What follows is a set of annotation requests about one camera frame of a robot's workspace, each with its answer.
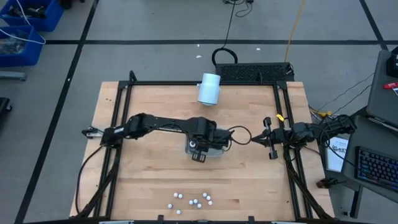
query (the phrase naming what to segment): mesh tray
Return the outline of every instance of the mesh tray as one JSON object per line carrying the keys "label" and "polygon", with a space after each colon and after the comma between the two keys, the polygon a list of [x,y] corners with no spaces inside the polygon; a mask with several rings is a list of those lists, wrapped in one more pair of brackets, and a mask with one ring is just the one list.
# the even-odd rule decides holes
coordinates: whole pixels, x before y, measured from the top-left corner
{"label": "mesh tray", "polygon": [[221,81],[258,81],[261,74],[262,81],[294,81],[294,72],[290,63],[237,63],[217,64],[216,74]]}

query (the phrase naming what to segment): yellow cable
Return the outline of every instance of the yellow cable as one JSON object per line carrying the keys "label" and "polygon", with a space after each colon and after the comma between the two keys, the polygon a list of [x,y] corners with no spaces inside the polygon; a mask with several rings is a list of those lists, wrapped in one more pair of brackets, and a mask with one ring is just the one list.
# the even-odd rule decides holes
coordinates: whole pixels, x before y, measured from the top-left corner
{"label": "yellow cable", "polygon": [[289,41],[287,42],[287,48],[286,48],[286,53],[285,53],[285,62],[287,61],[287,56],[289,55],[290,42],[293,39],[293,35],[294,35],[294,31],[296,30],[297,23],[299,23],[299,19],[301,16],[301,12],[303,11],[304,4],[305,4],[305,0],[301,0],[300,10],[297,14],[296,21],[294,22],[292,32],[290,33]]}

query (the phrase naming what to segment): table leg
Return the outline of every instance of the table leg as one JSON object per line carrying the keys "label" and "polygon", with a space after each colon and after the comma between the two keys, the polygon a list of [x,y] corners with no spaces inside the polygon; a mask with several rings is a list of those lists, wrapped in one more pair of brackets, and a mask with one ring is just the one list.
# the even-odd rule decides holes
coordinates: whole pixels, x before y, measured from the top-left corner
{"label": "table leg", "polygon": [[362,199],[362,192],[363,192],[363,187],[359,186],[359,190],[355,191],[354,194],[353,204],[351,205],[351,211],[345,212],[345,215],[351,218],[358,218],[359,206],[361,205],[361,199]]}

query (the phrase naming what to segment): black metal frame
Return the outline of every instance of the black metal frame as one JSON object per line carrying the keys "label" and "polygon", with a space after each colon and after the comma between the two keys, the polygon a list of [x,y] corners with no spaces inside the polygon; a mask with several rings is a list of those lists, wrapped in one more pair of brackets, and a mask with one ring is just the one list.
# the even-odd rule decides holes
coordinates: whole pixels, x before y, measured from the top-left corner
{"label": "black metal frame", "polygon": [[[126,97],[124,99],[124,108],[123,108],[123,113],[122,113],[122,120],[121,124],[126,123],[127,120],[127,115],[129,111],[129,102],[131,99],[131,91],[132,87],[134,85],[196,85],[197,83],[200,82],[166,82],[166,81],[160,81],[160,82],[152,82],[152,81],[137,81],[136,76],[134,73],[131,71],[129,80],[128,81],[120,81],[118,85],[118,92],[116,93],[116,100],[115,100],[115,105],[113,109],[113,115],[112,115],[112,120],[111,120],[111,126],[117,126],[117,120],[118,120],[118,115],[119,115],[119,110],[120,110],[120,104],[122,100],[122,93],[124,89],[127,90],[126,92]],[[282,111],[282,105],[280,103],[280,95],[279,95],[279,90],[282,90],[283,96],[284,96],[284,101],[285,101],[285,107],[286,107],[286,112],[287,112],[287,117],[285,119],[288,120],[289,126],[292,126],[294,124],[294,118],[293,118],[293,113],[292,113],[292,108],[290,105],[290,98],[289,98],[289,93],[287,90],[287,84],[286,82],[221,82],[220,85],[253,85],[253,86],[272,86],[273,91],[274,91],[274,96],[275,96],[275,103],[276,103],[276,110],[278,114],[283,115]],[[284,128],[285,124],[283,121],[279,120],[279,127]],[[100,210],[101,210],[101,203],[102,203],[102,194],[99,193],[99,199],[97,203],[95,204],[93,208],[93,217],[88,217],[88,214],[91,213],[91,211],[88,211],[87,214],[81,216],[81,217],[71,217],[68,220],[54,220],[54,221],[47,221],[47,222],[37,222],[37,223],[45,223],[45,224],[66,224],[66,223],[98,223],[98,222],[104,222],[104,221],[111,221],[111,212],[112,212],[112,207],[113,207],[113,201],[114,201],[114,193],[116,190],[116,180],[118,178],[118,169],[119,169],[119,163],[120,163],[120,158],[121,158],[121,151],[122,151],[122,144],[123,140],[121,140],[119,146],[116,148],[106,148],[105,156],[104,156],[104,162],[103,162],[103,167],[101,171],[101,177],[99,181],[99,189],[101,187],[106,187],[104,184],[106,184],[106,179],[108,179],[109,174],[107,174],[108,169],[109,169],[109,162],[111,160],[111,153],[112,150],[115,150],[115,156],[114,156],[114,166],[116,166],[116,170],[114,171],[115,173],[113,174],[112,180],[107,183],[110,184],[109,187],[109,197],[108,201],[106,204],[106,210],[105,210],[105,216],[100,216]],[[304,169],[303,169],[303,163],[302,163],[302,158],[300,155],[300,151],[296,150],[294,151],[295,154],[295,161],[297,163],[297,172],[300,177],[300,180],[304,184],[305,187],[306,181],[305,181],[305,175],[304,175]],[[305,197],[303,197],[304,205],[305,205],[305,214],[306,217],[301,217],[300,215],[300,207],[299,207],[299,201],[297,198],[297,191],[296,191],[296,184],[291,176],[289,176],[289,187],[290,187],[290,193],[291,193],[291,199],[292,199],[292,206],[293,206],[293,211],[294,211],[294,217],[296,222],[305,222],[305,223],[352,223],[352,222],[341,222],[341,221],[330,221],[330,220],[321,220],[321,219],[314,219],[312,216],[312,208],[307,201]],[[198,223],[199,221],[165,221],[163,215],[158,216],[158,220],[134,220],[135,224],[145,224],[145,223]],[[255,221],[254,217],[248,217],[247,221],[241,221],[241,222],[224,222],[224,221],[206,221],[205,223],[235,223],[235,224],[240,224],[240,223],[271,223],[271,222],[264,222],[264,221]]]}

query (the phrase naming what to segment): paper sheet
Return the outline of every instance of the paper sheet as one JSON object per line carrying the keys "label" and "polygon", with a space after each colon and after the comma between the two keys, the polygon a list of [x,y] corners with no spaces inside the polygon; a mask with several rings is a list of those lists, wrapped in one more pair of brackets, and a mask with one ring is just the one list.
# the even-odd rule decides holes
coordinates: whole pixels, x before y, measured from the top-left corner
{"label": "paper sheet", "polygon": [[[334,137],[330,139],[330,147],[342,158],[346,155],[348,140]],[[341,172],[343,162],[333,151],[328,148],[326,152],[326,169],[335,172]]]}

